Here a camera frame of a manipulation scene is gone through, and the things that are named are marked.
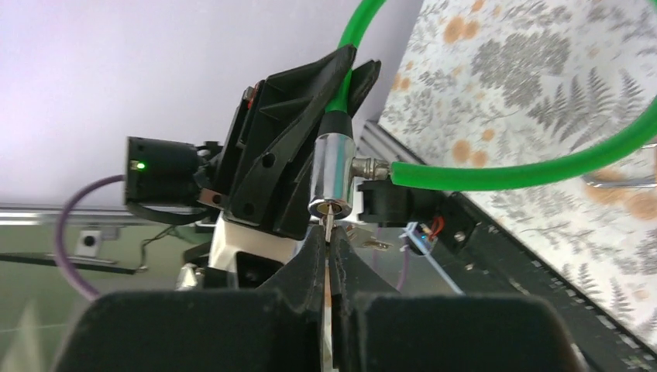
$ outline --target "red wire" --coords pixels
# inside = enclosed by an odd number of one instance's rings
[[[437,218],[433,219],[432,231],[429,240],[433,240],[438,234],[445,228],[445,219],[439,215]]]

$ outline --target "chrome connector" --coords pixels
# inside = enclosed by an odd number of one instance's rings
[[[315,141],[308,211],[315,217],[344,219],[352,211],[352,160],[356,143],[349,136],[327,133]]]
[[[385,180],[390,175],[390,164],[385,160],[368,157],[356,158],[351,163],[352,176],[367,180]]]

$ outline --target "metal cylinder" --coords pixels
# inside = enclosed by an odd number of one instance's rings
[[[355,156],[356,143],[349,136],[327,133],[316,139],[308,203],[312,215],[321,218],[329,214],[329,206],[335,219],[344,219],[351,213],[351,163]]]

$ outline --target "floral wallpaper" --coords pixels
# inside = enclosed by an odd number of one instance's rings
[[[427,163],[499,167],[585,149],[657,93],[646,0],[425,0],[379,122]],[[655,173],[654,150],[599,171]],[[579,178],[469,196],[657,346],[657,194]]]

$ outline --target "green tube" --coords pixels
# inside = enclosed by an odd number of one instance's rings
[[[362,0],[340,40],[340,46],[358,47],[366,28],[384,0]],[[346,111],[349,74],[326,111]],[[491,169],[441,168],[395,162],[390,166],[394,184],[446,191],[495,191],[528,188],[563,181],[615,163],[657,136],[657,101],[630,126],[587,150],[542,163]]]
[[[343,47],[348,44],[353,44],[356,48],[363,40],[363,35],[370,26],[370,22],[374,19],[381,6],[386,0],[362,0],[356,11],[351,16],[347,27],[342,33],[340,44],[338,47]],[[349,83],[351,82],[351,70],[342,81],[338,93],[326,106],[326,112],[329,111],[342,111],[347,112],[347,99],[349,98]]]

